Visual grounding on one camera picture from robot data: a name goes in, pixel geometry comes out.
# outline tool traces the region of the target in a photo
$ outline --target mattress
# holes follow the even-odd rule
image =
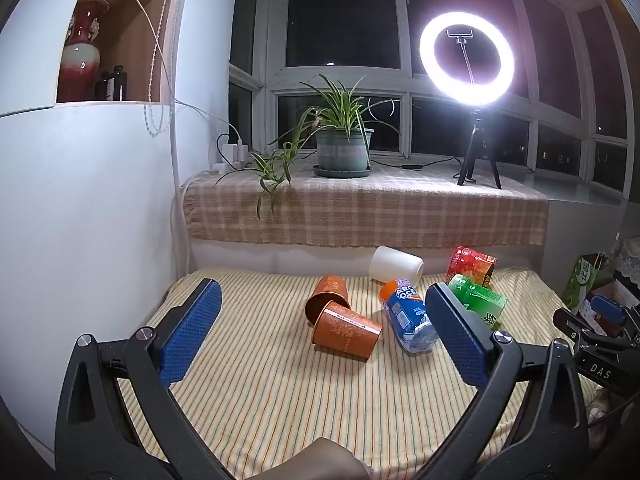
[[[185,378],[171,391],[213,453],[238,479],[278,465],[324,436],[349,449],[373,479],[410,478],[443,442],[476,389],[462,382],[438,342],[428,354],[408,355],[377,301],[380,286],[347,278],[352,309],[383,325],[368,361],[311,343],[303,307],[318,278],[225,268],[194,272],[176,283],[150,320],[181,304],[203,278],[222,286],[222,312]],[[424,297],[444,274],[423,276]],[[498,270],[492,287],[509,298],[501,317],[519,342],[548,345],[561,333],[552,314],[562,303],[535,272]],[[582,382],[585,402],[595,384]],[[145,449],[162,450],[133,390],[121,382]],[[519,383],[484,455],[498,452],[526,389]]]

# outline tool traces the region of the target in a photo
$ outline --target checkered tablecloth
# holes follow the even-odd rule
[[[315,176],[311,163],[278,188],[274,213],[253,171],[203,174],[189,186],[184,214],[191,237],[225,242],[324,247],[450,248],[457,245],[542,245],[546,197],[509,178],[502,190],[490,173],[457,186],[459,166],[421,171],[375,164],[365,178]]]

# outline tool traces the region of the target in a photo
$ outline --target cable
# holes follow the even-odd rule
[[[376,164],[380,164],[381,166],[388,166],[389,168],[399,168],[400,170],[412,170],[412,171],[420,171],[422,168],[426,168],[431,164],[438,164],[440,162],[449,162],[450,160],[455,160],[462,167],[462,163],[455,156],[450,156],[449,158],[443,158],[442,160],[434,160],[433,162],[428,162],[427,164],[403,164],[402,166],[395,166],[393,164],[387,164],[386,162],[380,162],[379,160],[371,159],[372,162],[375,162]]]
[[[313,150],[311,153],[307,153],[305,156],[301,156],[300,158],[296,158],[295,160],[305,160],[306,158],[309,158],[311,155],[313,155],[317,151],[318,150]]]
[[[224,136],[229,136],[229,134],[219,134],[218,138],[216,139],[216,148],[218,149],[218,153],[220,154],[220,156],[224,159],[224,161],[231,166],[231,168],[233,168],[234,171],[240,171],[237,170],[236,167],[233,165],[232,162],[229,162],[228,158],[226,158],[226,156],[224,155],[224,153],[222,153],[220,151],[220,143],[218,142],[220,140],[220,137],[224,137]]]
[[[229,121],[221,119],[219,117],[216,117],[204,110],[202,110],[201,108],[198,108],[197,106],[185,103],[183,101],[178,100],[175,97],[175,92],[174,89],[172,88],[172,82],[171,82],[171,74],[172,72],[170,72],[166,66],[165,60],[164,60],[164,53],[162,52],[162,47],[160,47],[160,43],[159,43],[159,35],[156,35],[156,29],[153,26],[153,23],[151,22],[151,18],[149,17],[148,13],[146,12],[145,7],[142,5],[142,3],[140,2],[140,0],[135,0],[136,3],[138,4],[138,6],[140,7],[140,9],[142,10],[142,13],[145,15],[146,17],[146,21],[149,24],[149,27],[151,29],[151,32],[153,34],[154,37],[154,43],[156,44],[156,48],[158,50],[158,54],[160,55],[160,61],[162,63],[162,67],[164,68],[164,75],[166,77],[167,80],[167,87],[169,89],[169,93],[171,94],[171,98],[169,99],[169,137],[170,137],[170,147],[171,147],[171,162],[172,162],[172,172],[173,172],[173,176],[174,176],[174,191],[175,191],[175,199],[177,200],[178,197],[180,197],[180,211],[178,212],[178,215],[180,216],[180,220],[182,221],[182,227],[183,227],[183,235],[184,235],[184,247],[185,247],[185,268],[181,269],[180,268],[180,254],[178,254],[178,249],[177,249],[177,244],[175,243],[175,237],[173,237],[174,232],[172,231],[172,237],[174,238],[174,257],[175,257],[175,263],[176,263],[176,271],[178,274],[178,278],[181,278],[183,276],[185,276],[186,274],[188,274],[189,272],[189,264],[190,264],[190,259],[191,259],[191,245],[190,245],[190,238],[189,238],[189,232],[188,232],[188,228],[187,228],[187,221],[186,218],[184,216],[184,208],[182,207],[182,201],[184,200],[184,195],[186,192],[186,188],[188,187],[187,184],[190,184],[195,178],[197,178],[197,176],[199,176],[200,174],[203,173],[207,173],[207,172],[201,172],[193,177],[191,177],[184,186],[184,190],[182,190],[182,187],[180,186],[180,176],[178,173],[178,160],[177,160],[177,143],[176,143],[176,132],[175,132],[175,104],[181,104],[183,106],[186,106],[188,108],[192,108],[193,110],[196,110],[197,112],[203,113],[213,119],[216,119],[218,121],[221,121],[222,123],[228,124],[231,128],[233,128],[233,130],[236,132],[236,134],[238,134],[238,139],[241,139],[241,136],[238,132],[238,130],[235,128],[235,126],[233,126],[231,123],[229,123]],[[175,25],[177,23],[177,14],[175,16],[175,22],[174,22],[174,35],[175,35]],[[151,69],[150,72],[150,79],[153,78],[153,67]],[[145,104],[145,123],[146,123],[146,104]],[[160,130],[156,131],[156,134],[154,134],[153,132],[149,131],[149,133],[155,137],[157,135],[159,135],[161,133]]]
[[[457,172],[454,176],[452,176],[452,178],[458,178],[460,176],[460,171]],[[465,182],[468,182],[469,184],[475,184],[476,180],[474,178],[465,177]]]
[[[148,102],[152,102],[151,99],[151,88],[152,88],[152,84],[153,84],[153,79],[154,79],[154,66],[156,64],[156,52],[158,50],[158,43],[157,41],[160,38],[160,31],[162,30],[162,20],[164,19],[164,10],[166,9],[166,1],[167,0],[162,0],[162,8],[160,10],[160,19],[158,22],[158,30],[154,31],[154,37],[156,38],[156,42],[154,43],[154,52],[153,55],[151,57],[151,69],[149,71],[149,85],[147,88],[147,97],[148,97]],[[153,115],[153,108],[149,107],[149,117],[151,118],[151,124],[153,125],[153,128],[155,129],[155,132],[151,131],[151,128],[149,127],[149,122],[148,122],[148,118],[146,116],[146,105],[142,108],[144,115],[145,115],[145,126],[146,126],[146,130],[151,134],[152,137],[157,137],[158,135],[160,135],[162,133],[162,121],[164,119],[164,107],[161,108],[160,110],[160,126],[156,126],[156,122],[154,121],[154,115]]]
[[[605,422],[608,418],[611,418],[617,412],[619,412],[621,410],[624,410],[629,404],[631,404],[634,400],[636,400],[638,398],[638,396],[640,396],[640,390],[637,391],[636,393],[634,393],[631,397],[629,397],[627,400],[625,400],[625,402],[623,402],[619,406],[615,407],[613,410],[611,410],[606,415],[603,415],[600,418],[598,418],[598,419],[594,420],[593,422],[589,423],[587,425],[587,428],[590,430],[594,426],[597,426],[598,424],[600,424],[602,422]]]

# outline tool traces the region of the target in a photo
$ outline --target potted plant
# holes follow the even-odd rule
[[[346,89],[338,82],[336,85],[326,76],[319,75],[327,84],[327,90],[321,90],[310,83],[301,82],[322,97],[321,106],[309,106],[305,109],[298,124],[272,142],[279,142],[285,136],[292,135],[291,140],[283,142],[282,147],[271,155],[252,153],[256,168],[260,174],[262,193],[258,197],[257,213],[260,218],[262,199],[268,194],[271,199],[271,211],[278,186],[285,180],[291,183],[290,166],[298,152],[306,142],[316,136],[318,144],[318,166],[316,174],[334,178],[353,178],[366,176],[370,171],[369,141],[373,129],[366,128],[366,123],[382,123],[398,130],[391,124],[377,119],[363,120],[362,115],[371,108],[393,101],[386,99],[365,106],[364,97],[354,96],[356,86]]]

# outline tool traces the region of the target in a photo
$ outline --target orange cup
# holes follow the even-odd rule
[[[311,342],[368,359],[381,332],[382,325],[330,301],[320,312]]]
[[[351,309],[347,294],[347,282],[340,276],[329,274],[320,278],[313,294],[306,300],[305,314],[311,324],[316,324],[324,306],[330,301]]]

